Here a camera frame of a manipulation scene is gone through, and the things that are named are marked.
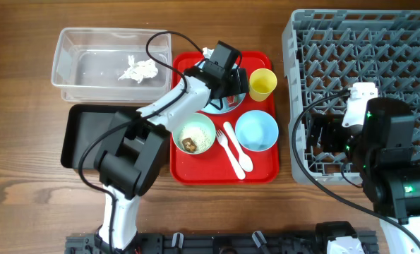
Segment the red snack wrapper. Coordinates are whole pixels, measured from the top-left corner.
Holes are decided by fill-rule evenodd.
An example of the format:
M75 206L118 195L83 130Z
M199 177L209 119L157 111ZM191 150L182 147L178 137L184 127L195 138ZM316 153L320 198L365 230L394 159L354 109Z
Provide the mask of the red snack wrapper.
M227 104L229 107L232 107L233 105L237 105L238 104L238 96L237 95L232 95L229 97L226 97L227 99Z

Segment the light blue plate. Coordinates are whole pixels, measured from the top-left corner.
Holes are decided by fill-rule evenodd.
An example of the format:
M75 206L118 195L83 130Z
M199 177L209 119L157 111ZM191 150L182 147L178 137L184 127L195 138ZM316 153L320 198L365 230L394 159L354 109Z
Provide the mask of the light blue plate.
M248 92L247 72L236 64L232 69L223 68L216 61L203 59L196 64L203 72L198 74L211 90L206 106L202 109L208 114L225 114L238 107ZM237 95L238 104L229 107L226 97Z

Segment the yellow plastic cup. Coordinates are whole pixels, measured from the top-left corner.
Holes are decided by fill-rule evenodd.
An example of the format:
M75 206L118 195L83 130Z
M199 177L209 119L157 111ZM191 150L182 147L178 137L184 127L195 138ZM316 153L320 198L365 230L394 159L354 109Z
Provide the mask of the yellow plastic cup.
M249 78L249 95L254 101L262 102L277 87L277 77L267 68L259 68Z

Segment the green bowl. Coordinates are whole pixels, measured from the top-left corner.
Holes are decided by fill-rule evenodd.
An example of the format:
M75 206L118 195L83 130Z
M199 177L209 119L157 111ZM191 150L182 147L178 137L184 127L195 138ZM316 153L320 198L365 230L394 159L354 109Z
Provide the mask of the green bowl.
M214 123L201 113L192 114L172 132L174 144L189 155L199 155L209 150L215 136Z

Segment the light blue bowl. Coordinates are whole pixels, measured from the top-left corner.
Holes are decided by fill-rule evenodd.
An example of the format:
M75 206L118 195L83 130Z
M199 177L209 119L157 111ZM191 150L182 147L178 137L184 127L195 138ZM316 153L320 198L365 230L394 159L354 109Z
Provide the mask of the light blue bowl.
M237 119L235 135L240 145L247 150L264 152L277 142L279 128L269 113L250 110Z

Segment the white rice pile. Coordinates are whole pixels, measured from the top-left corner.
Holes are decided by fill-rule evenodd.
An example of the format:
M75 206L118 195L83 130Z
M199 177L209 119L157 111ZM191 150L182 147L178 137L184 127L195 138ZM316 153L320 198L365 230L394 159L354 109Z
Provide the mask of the white rice pile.
M191 138L193 142L197 145L197 150L194 153L204 152L211 145L211 140L209 136L207 135L207 133L205 132L205 130L198 126L190 126L190 125L184 126L179 136L179 142L181 145L182 145L181 141L184 138Z

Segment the white tissue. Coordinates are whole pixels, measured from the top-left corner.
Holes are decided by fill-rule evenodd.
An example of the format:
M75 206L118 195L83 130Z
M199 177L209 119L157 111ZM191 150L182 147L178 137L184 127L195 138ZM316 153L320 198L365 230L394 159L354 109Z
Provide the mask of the white tissue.
M118 80L131 79L141 83L144 79L154 78L159 73L155 61L148 59L146 61L135 61L134 55L128 56L129 67L118 78Z

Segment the brown food chunk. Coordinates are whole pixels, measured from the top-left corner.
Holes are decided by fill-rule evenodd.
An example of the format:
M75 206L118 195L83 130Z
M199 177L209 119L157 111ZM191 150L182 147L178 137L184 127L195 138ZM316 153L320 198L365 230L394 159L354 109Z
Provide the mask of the brown food chunk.
M185 151L189 153L194 153L197 150L197 145L193 142L191 138L184 138L181 141Z

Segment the white plastic spoon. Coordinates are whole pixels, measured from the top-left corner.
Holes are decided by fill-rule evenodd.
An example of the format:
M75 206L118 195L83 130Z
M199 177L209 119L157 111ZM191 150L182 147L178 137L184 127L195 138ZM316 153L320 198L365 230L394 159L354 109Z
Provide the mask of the white plastic spoon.
M226 121L223 123L223 128L225 129L227 135L229 136L231 142L233 143L236 151L238 152L238 162L241 168L246 172L253 171L253 162L251 158L242 150L239 141L237 140L236 134L230 122Z

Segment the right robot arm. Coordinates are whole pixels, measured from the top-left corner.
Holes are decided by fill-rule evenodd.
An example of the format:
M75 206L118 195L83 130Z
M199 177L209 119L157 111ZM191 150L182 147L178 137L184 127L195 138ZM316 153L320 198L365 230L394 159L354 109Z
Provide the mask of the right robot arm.
M413 128L410 107L382 97L367 101L352 127L341 115L313 114L310 121L308 145L345 153L373 207L332 197L379 218L391 253L420 253L420 166L412 161Z

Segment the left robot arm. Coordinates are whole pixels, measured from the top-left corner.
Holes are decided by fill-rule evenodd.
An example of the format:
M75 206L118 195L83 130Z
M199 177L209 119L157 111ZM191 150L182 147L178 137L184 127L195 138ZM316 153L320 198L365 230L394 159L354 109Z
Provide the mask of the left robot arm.
M97 139L94 167L107 203L98 238L106 253L124 253L137 234L140 197L156 180L171 133L213 100L245 94L247 73L239 50L218 42L209 56L180 72L165 96L132 114L117 112Z

